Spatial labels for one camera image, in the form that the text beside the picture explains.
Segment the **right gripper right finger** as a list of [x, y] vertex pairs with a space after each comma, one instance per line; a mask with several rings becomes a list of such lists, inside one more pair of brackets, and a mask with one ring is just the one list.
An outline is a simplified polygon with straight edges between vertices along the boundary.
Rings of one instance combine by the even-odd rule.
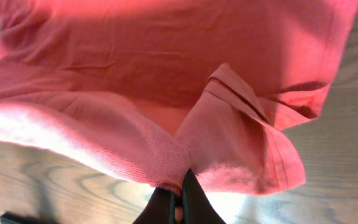
[[183, 180], [182, 203], [185, 224], [226, 224], [211, 206], [191, 169]]

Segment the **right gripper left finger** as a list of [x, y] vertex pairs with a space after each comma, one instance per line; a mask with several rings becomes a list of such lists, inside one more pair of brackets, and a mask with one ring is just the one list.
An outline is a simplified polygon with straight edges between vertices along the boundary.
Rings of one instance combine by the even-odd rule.
[[155, 188], [146, 207], [133, 224], [176, 224], [175, 199], [173, 192]]

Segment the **red printed t-shirt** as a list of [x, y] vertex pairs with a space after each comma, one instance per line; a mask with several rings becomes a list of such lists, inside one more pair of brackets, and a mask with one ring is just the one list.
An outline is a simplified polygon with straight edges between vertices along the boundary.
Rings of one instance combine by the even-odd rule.
[[358, 1], [0, 1], [0, 141], [181, 192], [304, 184]]

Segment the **black folded garment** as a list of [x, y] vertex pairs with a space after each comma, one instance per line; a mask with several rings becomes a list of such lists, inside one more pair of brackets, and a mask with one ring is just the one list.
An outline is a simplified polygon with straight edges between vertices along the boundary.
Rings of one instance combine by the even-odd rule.
[[35, 218], [22, 216], [12, 212], [5, 212], [0, 216], [1, 224], [59, 224], [54, 219]]

